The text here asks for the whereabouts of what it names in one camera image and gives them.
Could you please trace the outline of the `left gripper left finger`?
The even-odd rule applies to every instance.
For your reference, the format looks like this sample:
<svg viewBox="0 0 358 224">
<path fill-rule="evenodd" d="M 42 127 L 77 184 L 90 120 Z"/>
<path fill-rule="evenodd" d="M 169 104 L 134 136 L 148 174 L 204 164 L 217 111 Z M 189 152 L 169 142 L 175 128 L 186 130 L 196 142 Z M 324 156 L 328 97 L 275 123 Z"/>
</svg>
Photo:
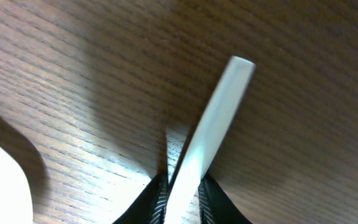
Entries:
<svg viewBox="0 0 358 224">
<path fill-rule="evenodd" d="M 157 174 L 113 224 L 164 224 L 167 189 L 167 176 Z"/>
</svg>

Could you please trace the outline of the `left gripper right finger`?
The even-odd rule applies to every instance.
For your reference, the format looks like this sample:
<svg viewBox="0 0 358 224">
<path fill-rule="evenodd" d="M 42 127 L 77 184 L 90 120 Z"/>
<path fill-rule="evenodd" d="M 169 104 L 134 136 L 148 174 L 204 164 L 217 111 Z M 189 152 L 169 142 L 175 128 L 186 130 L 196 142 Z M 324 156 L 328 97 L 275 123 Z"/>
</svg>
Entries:
<svg viewBox="0 0 358 224">
<path fill-rule="evenodd" d="M 252 224 L 209 174 L 198 186 L 198 198 L 201 224 Z"/>
</svg>

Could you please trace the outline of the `white plastic spoon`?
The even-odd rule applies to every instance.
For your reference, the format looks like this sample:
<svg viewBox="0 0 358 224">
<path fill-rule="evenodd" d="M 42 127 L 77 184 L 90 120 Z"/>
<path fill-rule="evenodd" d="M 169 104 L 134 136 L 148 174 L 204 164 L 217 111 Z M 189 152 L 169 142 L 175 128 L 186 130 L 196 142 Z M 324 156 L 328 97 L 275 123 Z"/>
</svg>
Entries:
<svg viewBox="0 0 358 224">
<path fill-rule="evenodd" d="M 29 183 L 20 165 L 0 147 L 0 223 L 33 222 Z"/>
<path fill-rule="evenodd" d="M 255 64 L 232 56 L 195 129 L 167 202 L 165 223 L 180 223 L 241 103 Z"/>
</svg>

